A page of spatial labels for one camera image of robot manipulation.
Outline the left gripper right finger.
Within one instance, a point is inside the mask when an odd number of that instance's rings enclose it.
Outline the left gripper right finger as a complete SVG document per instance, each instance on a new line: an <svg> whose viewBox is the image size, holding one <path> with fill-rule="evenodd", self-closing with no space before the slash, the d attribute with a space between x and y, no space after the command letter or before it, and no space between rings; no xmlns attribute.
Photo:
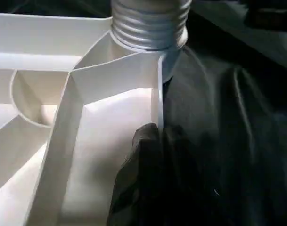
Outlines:
<svg viewBox="0 0 287 226"><path fill-rule="evenodd" d="M201 172L195 147L181 127L163 130L166 219L169 226L227 226L228 219Z"/></svg>

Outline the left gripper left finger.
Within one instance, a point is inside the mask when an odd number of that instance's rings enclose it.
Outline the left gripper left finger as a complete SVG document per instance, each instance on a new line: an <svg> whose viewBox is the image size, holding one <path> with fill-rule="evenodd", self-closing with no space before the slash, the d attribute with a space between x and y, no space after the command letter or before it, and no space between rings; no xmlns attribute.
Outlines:
<svg viewBox="0 0 287 226"><path fill-rule="evenodd" d="M138 128L130 154L115 178L108 226L161 226L163 224L163 157L158 127Z"/></svg>

